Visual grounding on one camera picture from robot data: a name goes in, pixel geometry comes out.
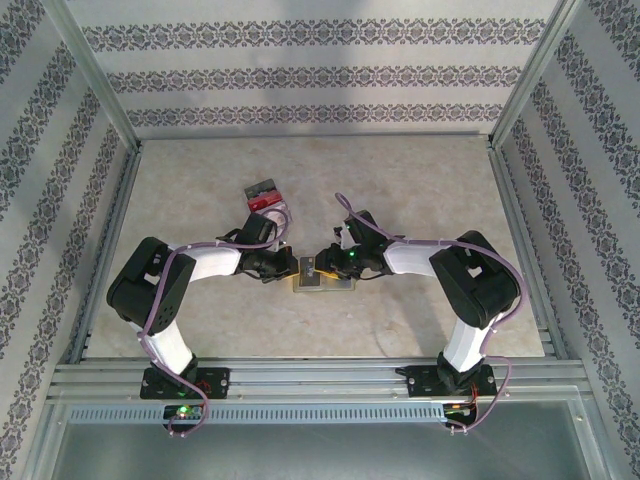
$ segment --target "beige floor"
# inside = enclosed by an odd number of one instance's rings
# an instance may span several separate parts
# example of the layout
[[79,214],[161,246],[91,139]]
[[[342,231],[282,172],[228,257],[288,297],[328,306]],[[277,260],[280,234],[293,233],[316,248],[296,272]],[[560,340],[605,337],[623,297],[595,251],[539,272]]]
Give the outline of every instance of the beige floor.
[[[242,226],[243,188],[268,177],[292,211],[297,255],[330,244],[346,216],[333,197],[340,191],[396,234],[437,239],[477,229],[516,261],[481,137],[163,140],[145,144],[109,283],[146,236],[182,244]],[[294,294],[291,280],[211,278],[189,287],[178,315],[201,357],[436,356],[454,322],[437,280],[413,275],[307,294]],[[529,307],[494,336],[489,352],[543,355]],[[103,302],[88,355],[141,354],[133,331]]]

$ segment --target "red and gray object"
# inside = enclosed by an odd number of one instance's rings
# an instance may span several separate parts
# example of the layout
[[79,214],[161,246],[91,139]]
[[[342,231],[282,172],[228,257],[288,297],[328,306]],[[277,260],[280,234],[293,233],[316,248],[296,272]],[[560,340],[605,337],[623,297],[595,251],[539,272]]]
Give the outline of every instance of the red and gray object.
[[[245,188],[244,193],[247,196],[249,210],[253,213],[264,215],[275,222],[278,231],[284,228],[284,219],[278,212],[265,212],[265,210],[276,208],[284,212],[289,218],[289,225],[291,225],[293,219],[291,218],[289,207],[287,207],[287,203],[282,198],[282,194],[278,191],[276,182],[272,178]],[[272,248],[278,251],[280,245],[274,244]]]

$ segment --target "black bracket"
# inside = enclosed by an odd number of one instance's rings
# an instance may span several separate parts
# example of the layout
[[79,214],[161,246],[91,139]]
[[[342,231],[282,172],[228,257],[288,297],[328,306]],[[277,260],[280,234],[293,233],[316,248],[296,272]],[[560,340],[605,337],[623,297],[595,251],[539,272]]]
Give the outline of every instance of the black bracket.
[[406,378],[409,398],[471,395],[472,384],[478,388],[478,395],[490,396],[498,393],[493,368],[489,365],[481,365],[478,371],[454,392],[440,380],[437,365],[409,365],[396,368],[396,373]]
[[[228,368],[198,367],[193,384],[207,394],[210,400],[224,400],[229,391]],[[142,377],[140,398],[143,400],[197,400],[200,398],[192,390],[182,391],[175,383],[167,380],[154,367],[147,368]]]

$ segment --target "purple cable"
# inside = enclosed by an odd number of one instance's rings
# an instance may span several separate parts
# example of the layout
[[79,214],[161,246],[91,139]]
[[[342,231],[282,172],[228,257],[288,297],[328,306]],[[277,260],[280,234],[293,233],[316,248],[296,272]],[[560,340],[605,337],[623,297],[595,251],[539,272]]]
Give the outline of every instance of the purple cable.
[[509,271],[509,273],[511,273],[511,275],[513,275],[513,277],[516,279],[516,282],[518,283],[518,286],[520,288],[520,299],[518,300],[518,303],[516,304],[516,306],[507,315],[505,315],[503,318],[493,322],[493,324],[489,327],[490,329],[487,332],[487,335],[485,336],[482,344],[480,345],[480,354],[484,358],[488,358],[490,360],[498,360],[498,361],[501,361],[501,362],[505,362],[507,364],[507,373],[504,376],[504,380],[502,382],[502,385],[498,389],[498,392],[496,393],[495,397],[493,397],[493,400],[491,401],[491,403],[489,404],[489,406],[487,407],[485,412],[473,424],[471,424],[469,426],[466,426],[466,425],[464,425],[464,424],[462,424],[460,422],[449,420],[449,423],[457,425],[458,427],[460,427],[458,429],[453,429],[453,427],[451,427],[453,432],[465,432],[466,433],[469,430],[473,430],[475,427],[480,425],[487,418],[487,416],[491,413],[491,411],[495,407],[496,403],[498,402],[498,398],[502,395],[502,392],[504,391],[505,387],[507,386],[507,383],[511,379],[511,367],[512,367],[511,360],[509,360],[507,357],[486,355],[485,351],[487,349],[487,344],[489,343],[489,339],[497,331],[496,328],[499,327],[500,325],[503,325],[504,323],[508,322],[515,315],[517,315],[518,312],[520,312],[520,310],[522,310],[522,308],[524,307],[525,302],[527,300],[529,300],[529,293],[528,293],[526,285],[524,283],[524,279],[522,278],[520,273],[514,268],[513,265],[511,265],[504,258],[502,258],[497,253],[492,252],[491,250],[487,250],[486,248],[482,248],[482,247],[479,247],[477,245],[473,245],[472,243],[459,242],[457,240],[407,240],[406,238],[400,238],[400,237],[397,237],[395,235],[391,235],[386,230],[378,227],[377,225],[374,225],[373,223],[367,221],[365,218],[362,218],[360,215],[358,215],[353,210],[353,208],[351,207],[351,204],[349,203],[349,200],[347,200],[347,197],[345,197],[342,193],[339,193],[339,192],[336,193],[336,199],[338,200],[338,203],[340,205],[342,205],[345,208],[345,210],[347,210],[347,212],[349,212],[349,215],[351,215],[353,218],[356,218],[360,222],[364,223],[367,227],[369,227],[373,231],[378,232],[380,235],[385,236],[389,240],[393,240],[393,241],[399,242],[399,243],[406,243],[406,244],[409,244],[409,245],[426,245],[426,246],[432,246],[432,247],[435,247],[435,246],[461,247],[461,248],[465,248],[465,249],[468,249],[468,250],[474,250],[474,251],[476,251],[478,253],[481,253],[482,255],[485,255],[485,256],[487,256],[489,258],[492,258],[495,261],[499,262],[500,264],[504,265],[504,267]]
[[[285,212],[283,212],[282,210],[278,210],[277,208],[270,208],[268,210],[263,211],[262,214],[264,215],[266,213],[271,213],[271,212],[279,213],[284,217],[284,227],[282,228],[282,231],[278,235],[276,235],[276,237],[273,240],[270,240],[266,243],[258,243],[256,245],[241,245],[241,244],[221,242],[221,241],[199,242],[199,243],[192,243],[190,245],[183,245],[182,247],[176,248],[169,254],[169,257],[167,258],[167,262],[165,263],[164,268],[162,269],[162,274],[160,275],[160,280],[158,281],[158,290],[156,291],[156,296],[153,299],[153,304],[151,305],[151,310],[149,311],[149,316],[147,317],[147,321],[144,324],[144,328],[142,329],[141,332],[138,333],[138,341],[140,342],[142,349],[147,353],[147,355],[149,355],[149,357],[151,358],[151,362],[154,365],[156,365],[160,370],[162,370],[164,373],[169,375],[171,378],[178,381],[182,385],[185,385],[187,388],[190,388],[191,390],[193,390],[194,392],[196,392],[198,395],[202,397],[202,400],[204,403],[202,405],[200,420],[198,421],[198,423],[196,423],[192,428],[190,428],[186,432],[180,433],[180,436],[182,438],[185,438],[188,435],[191,435],[193,432],[198,430],[202,425],[204,425],[204,422],[209,416],[209,399],[207,398],[206,393],[204,393],[201,389],[193,385],[188,380],[185,380],[180,375],[173,373],[166,365],[162,364],[162,362],[160,362],[160,359],[156,356],[156,354],[153,352],[153,350],[151,349],[151,347],[149,347],[149,344],[147,343],[149,330],[151,330],[153,321],[156,318],[156,314],[158,313],[158,308],[160,307],[160,301],[162,300],[162,293],[164,292],[164,288],[167,283],[169,269],[171,268],[171,264],[173,263],[173,260],[176,258],[176,256],[187,250],[193,250],[197,248],[211,248],[211,247],[229,247],[229,248],[235,248],[238,250],[258,250],[261,248],[268,248],[271,245],[279,242],[280,240],[284,239],[285,235],[287,234],[287,231],[289,230],[289,217]],[[169,425],[168,425],[169,435],[171,436],[173,436],[174,434],[174,431],[172,429],[173,421],[174,421],[174,418],[172,418],[169,421]]]

